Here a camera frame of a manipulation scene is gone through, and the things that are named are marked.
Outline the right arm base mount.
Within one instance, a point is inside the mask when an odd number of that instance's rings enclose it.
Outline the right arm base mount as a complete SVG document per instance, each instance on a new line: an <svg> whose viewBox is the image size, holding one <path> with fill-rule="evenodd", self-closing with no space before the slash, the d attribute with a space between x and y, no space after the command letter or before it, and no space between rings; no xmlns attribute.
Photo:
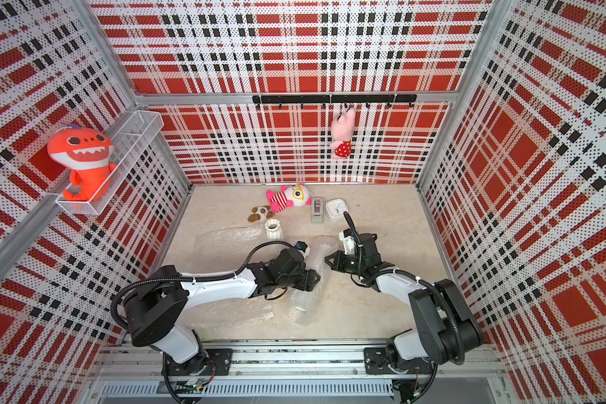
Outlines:
<svg viewBox="0 0 606 404"><path fill-rule="evenodd" d="M368 375L431 375L433 372L428 360L404 360L392 346L365 348L364 360Z"/></svg>

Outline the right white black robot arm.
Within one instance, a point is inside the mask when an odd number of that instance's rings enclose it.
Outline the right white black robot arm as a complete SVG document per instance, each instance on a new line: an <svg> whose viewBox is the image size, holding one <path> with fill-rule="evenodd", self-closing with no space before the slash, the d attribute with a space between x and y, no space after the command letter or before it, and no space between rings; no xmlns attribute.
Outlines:
<svg viewBox="0 0 606 404"><path fill-rule="evenodd" d="M415 328L389 338L372 363L406 373L422 361L463 365L466 353L484 343L475 316L450 279L429 282L381 259L377 235L340 232L343 250L325 257L330 269L349 274L359 287L392 296L412 310Z"/></svg>

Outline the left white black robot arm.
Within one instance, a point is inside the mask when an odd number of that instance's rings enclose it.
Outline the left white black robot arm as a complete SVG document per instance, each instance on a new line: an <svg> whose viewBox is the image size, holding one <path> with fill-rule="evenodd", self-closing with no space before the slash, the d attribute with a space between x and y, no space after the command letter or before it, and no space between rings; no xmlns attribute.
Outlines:
<svg viewBox="0 0 606 404"><path fill-rule="evenodd" d="M252 249L233 271L187 274L163 266L116 292L109 311L136 347L152 347L178 365L202 363L207 354L199 336L177 324L182 312L217 301L267 297L277 290L312 292L322 278L306 267L309 251L304 242L270 241Z"/></svg>

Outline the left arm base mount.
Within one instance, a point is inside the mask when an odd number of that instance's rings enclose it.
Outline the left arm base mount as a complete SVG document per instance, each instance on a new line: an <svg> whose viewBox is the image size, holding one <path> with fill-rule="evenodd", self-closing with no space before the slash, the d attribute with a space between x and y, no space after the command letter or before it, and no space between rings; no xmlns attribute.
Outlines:
<svg viewBox="0 0 606 404"><path fill-rule="evenodd" d="M162 375L226 376L232 364L232 355L233 350L230 348L208 348L183 364L178 364L167 355L163 359Z"/></svg>

